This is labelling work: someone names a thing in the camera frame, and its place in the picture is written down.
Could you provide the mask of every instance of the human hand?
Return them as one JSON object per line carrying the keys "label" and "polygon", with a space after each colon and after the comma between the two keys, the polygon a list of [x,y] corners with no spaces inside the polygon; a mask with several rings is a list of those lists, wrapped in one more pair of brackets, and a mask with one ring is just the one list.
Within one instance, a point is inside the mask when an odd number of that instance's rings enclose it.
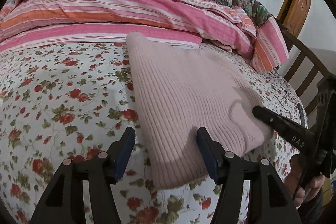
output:
{"label": "human hand", "polygon": [[[300,156],[294,155],[291,157],[291,171],[283,182],[287,187],[287,189],[289,190],[291,196],[293,196],[295,192],[301,174],[302,174],[302,168],[300,164]],[[311,180],[311,182],[309,183],[311,191],[305,198],[305,201],[313,199],[318,194],[322,185],[324,184],[324,180],[325,180],[324,175],[320,175]],[[305,190],[302,187],[300,187],[294,200],[294,205],[296,207],[299,207],[303,203],[303,198],[305,197],[305,195],[306,195]]]}

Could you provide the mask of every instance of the floral bed sheet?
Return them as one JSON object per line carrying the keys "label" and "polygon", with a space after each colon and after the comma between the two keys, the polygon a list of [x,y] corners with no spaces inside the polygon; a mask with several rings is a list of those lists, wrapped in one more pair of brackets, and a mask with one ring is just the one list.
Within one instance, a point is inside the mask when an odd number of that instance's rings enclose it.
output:
{"label": "floral bed sheet", "polygon": [[[200,49],[225,55],[264,106],[300,123],[300,100],[276,70],[257,74],[237,54],[208,43]],[[122,223],[210,223],[221,187],[209,177],[170,190],[153,185],[125,43],[76,41],[20,49],[0,58],[0,197],[18,223],[29,222],[65,158],[91,159],[120,139],[127,126],[136,130],[136,145],[124,177],[112,185]],[[244,158],[269,159],[284,179],[295,153],[274,133]],[[88,185],[83,189],[87,223],[93,223]],[[248,196],[246,184],[239,223],[245,221]]]}

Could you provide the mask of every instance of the dark sleeve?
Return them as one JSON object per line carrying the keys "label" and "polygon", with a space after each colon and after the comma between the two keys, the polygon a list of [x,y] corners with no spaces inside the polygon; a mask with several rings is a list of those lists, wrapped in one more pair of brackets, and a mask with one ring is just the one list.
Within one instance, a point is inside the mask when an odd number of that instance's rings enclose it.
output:
{"label": "dark sleeve", "polygon": [[313,224],[320,218],[323,212],[322,200],[323,195],[322,190],[320,190],[316,197],[301,205],[297,211],[301,217],[302,224]]}

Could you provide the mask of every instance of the silver screw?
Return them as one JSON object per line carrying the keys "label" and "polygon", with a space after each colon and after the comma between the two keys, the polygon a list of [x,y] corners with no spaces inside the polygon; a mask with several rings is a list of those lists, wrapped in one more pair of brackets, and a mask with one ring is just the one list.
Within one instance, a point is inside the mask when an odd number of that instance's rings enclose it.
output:
{"label": "silver screw", "polygon": [[268,160],[268,159],[262,159],[262,160],[261,160],[261,163],[262,163],[263,165],[269,165],[269,160]]}
{"label": "silver screw", "polygon": [[225,152],[225,156],[226,156],[227,158],[232,159],[232,158],[235,156],[235,154],[234,154],[233,152],[231,152],[231,151],[228,151],[228,152]]}
{"label": "silver screw", "polygon": [[69,165],[71,163],[71,159],[65,159],[63,160],[64,165]]}
{"label": "silver screw", "polygon": [[99,154],[98,154],[98,158],[100,158],[100,159],[104,159],[104,158],[106,158],[107,157],[107,153],[106,152],[100,152]]}

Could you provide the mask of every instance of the pink garment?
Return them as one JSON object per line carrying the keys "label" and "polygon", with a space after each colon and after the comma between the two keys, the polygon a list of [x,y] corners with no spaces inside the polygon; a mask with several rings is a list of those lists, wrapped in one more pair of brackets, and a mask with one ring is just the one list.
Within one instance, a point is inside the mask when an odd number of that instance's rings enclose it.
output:
{"label": "pink garment", "polygon": [[271,138],[271,129],[252,114],[262,105],[259,95],[221,54],[150,42],[141,33],[129,34],[126,43],[158,189],[207,174],[196,145],[199,127],[238,156]]}

